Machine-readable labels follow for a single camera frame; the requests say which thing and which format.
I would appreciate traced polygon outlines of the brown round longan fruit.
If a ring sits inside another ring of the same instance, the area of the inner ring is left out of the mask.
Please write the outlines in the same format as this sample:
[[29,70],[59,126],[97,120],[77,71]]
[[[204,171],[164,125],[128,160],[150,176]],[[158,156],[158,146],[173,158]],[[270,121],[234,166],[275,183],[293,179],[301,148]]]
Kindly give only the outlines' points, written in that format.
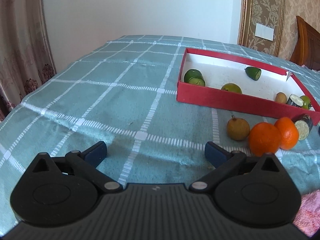
[[227,134],[232,140],[245,140],[248,137],[250,130],[249,123],[245,119],[232,116],[227,122]]

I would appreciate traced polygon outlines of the orange tangerine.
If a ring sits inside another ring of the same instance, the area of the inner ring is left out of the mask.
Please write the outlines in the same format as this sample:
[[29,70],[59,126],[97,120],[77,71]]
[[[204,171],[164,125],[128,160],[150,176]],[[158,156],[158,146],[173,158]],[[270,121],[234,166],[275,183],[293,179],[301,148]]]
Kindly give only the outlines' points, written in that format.
[[288,117],[282,117],[274,123],[274,126],[281,135],[280,148],[283,150],[294,148],[299,139],[299,131],[293,121]]
[[248,136],[249,149],[256,157],[261,157],[265,153],[275,154],[280,148],[280,143],[280,131],[267,122],[256,124]]

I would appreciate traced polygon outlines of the yellow-green round fruit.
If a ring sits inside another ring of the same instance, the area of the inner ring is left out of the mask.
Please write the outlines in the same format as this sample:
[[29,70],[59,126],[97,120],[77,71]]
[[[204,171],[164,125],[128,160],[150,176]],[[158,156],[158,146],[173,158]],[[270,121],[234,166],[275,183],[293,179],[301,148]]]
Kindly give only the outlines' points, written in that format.
[[234,83],[227,83],[221,87],[221,90],[242,94],[241,88]]

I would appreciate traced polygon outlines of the brown kiwi fruit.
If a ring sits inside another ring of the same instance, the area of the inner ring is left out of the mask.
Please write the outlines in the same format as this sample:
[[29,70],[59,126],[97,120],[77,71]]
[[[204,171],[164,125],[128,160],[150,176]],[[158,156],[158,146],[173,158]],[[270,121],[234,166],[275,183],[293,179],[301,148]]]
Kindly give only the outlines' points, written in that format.
[[278,103],[286,104],[287,103],[287,96],[284,93],[279,92],[276,94],[274,101],[278,102]]

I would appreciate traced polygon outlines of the dark eggplant piece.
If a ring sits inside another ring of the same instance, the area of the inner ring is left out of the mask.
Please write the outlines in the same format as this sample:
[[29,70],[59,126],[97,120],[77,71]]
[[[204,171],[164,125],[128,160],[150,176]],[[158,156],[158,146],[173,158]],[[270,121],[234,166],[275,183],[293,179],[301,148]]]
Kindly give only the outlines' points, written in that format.
[[286,102],[287,105],[302,108],[304,101],[295,94],[291,94]]

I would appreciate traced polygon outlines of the green cucumber chunk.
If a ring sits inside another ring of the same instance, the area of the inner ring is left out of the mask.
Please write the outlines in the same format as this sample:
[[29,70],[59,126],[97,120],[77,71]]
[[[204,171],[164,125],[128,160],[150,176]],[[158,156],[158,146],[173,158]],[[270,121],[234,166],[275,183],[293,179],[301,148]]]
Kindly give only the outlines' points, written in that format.
[[204,77],[199,70],[189,69],[183,78],[185,83],[204,87],[206,85]]

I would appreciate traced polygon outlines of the green cucumber end piece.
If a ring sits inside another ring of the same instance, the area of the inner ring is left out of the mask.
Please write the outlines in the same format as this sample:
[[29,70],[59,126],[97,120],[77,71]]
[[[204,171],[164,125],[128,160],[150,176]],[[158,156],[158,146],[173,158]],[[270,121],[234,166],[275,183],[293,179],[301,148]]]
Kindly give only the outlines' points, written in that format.
[[245,72],[246,72],[247,76],[254,81],[258,81],[261,76],[261,69],[260,68],[250,66],[250,67],[245,68]]

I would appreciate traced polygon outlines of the red shallow cardboard box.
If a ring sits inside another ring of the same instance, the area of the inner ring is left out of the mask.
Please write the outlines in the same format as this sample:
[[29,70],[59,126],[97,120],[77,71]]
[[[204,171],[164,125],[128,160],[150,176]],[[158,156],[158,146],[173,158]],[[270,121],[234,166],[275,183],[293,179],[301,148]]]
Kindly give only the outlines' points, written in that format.
[[[245,68],[261,69],[258,81],[250,79]],[[183,78],[189,69],[199,70],[206,85],[204,87],[185,83]],[[221,90],[227,83],[238,85],[242,94]],[[295,94],[310,98],[310,110],[275,102],[276,94]],[[186,48],[181,62],[177,82],[177,100],[199,106],[236,111],[279,119],[294,119],[308,114],[313,124],[319,123],[319,104],[295,74],[273,66],[227,53]]]

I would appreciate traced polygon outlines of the green plaid tablecloth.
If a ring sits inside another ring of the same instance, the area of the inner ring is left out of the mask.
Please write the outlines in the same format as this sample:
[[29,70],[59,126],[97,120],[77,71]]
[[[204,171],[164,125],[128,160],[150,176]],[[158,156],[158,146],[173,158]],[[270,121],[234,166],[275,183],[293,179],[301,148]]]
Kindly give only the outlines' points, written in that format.
[[231,112],[177,102],[187,47],[284,68],[319,99],[317,72],[235,44],[154,35],[109,41],[41,87],[31,82],[31,93],[1,122],[1,234],[16,224],[10,195],[40,152],[59,157],[103,141],[99,170],[122,184],[190,184],[213,169],[204,156],[208,141],[248,152],[227,137]]

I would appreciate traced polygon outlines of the pink cloth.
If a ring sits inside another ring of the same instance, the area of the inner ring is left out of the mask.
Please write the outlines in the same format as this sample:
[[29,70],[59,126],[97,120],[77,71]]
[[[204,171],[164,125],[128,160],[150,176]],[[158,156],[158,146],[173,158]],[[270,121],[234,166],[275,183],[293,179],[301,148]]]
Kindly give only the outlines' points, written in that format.
[[320,226],[320,192],[319,190],[302,196],[301,206],[293,224],[312,237]]

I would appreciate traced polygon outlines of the brown patterned curtain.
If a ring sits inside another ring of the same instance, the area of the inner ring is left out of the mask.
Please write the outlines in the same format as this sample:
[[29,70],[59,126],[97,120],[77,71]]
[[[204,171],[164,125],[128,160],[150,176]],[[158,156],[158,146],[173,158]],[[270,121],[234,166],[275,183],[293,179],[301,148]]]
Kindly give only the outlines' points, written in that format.
[[1,0],[1,119],[55,74],[42,0]]

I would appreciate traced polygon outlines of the wooden headboard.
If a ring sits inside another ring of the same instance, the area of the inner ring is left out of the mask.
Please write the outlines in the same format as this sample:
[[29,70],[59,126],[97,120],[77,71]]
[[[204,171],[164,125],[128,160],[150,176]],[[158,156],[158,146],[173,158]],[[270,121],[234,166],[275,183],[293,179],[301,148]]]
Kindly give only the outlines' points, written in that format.
[[290,61],[319,72],[320,33],[300,16],[296,16],[298,40]]

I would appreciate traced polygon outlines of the white wall switch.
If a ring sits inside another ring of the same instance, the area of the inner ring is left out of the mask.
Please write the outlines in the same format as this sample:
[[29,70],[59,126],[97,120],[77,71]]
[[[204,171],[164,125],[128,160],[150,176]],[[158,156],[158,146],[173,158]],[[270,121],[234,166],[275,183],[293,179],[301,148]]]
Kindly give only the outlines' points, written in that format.
[[255,36],[265,40],[273,41],[274,29],[260,23],[255,25]]

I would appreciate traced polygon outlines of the gold ornate wall frame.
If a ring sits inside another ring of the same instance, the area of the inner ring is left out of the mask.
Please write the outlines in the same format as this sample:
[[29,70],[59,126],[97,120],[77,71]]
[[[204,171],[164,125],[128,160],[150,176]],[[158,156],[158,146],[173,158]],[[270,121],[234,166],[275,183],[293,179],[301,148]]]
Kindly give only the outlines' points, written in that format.
[[[278,56],[285,21],[286,0],[242,0],[238,44]],[[268,40],[255,34],[258,24],[273,29]]]

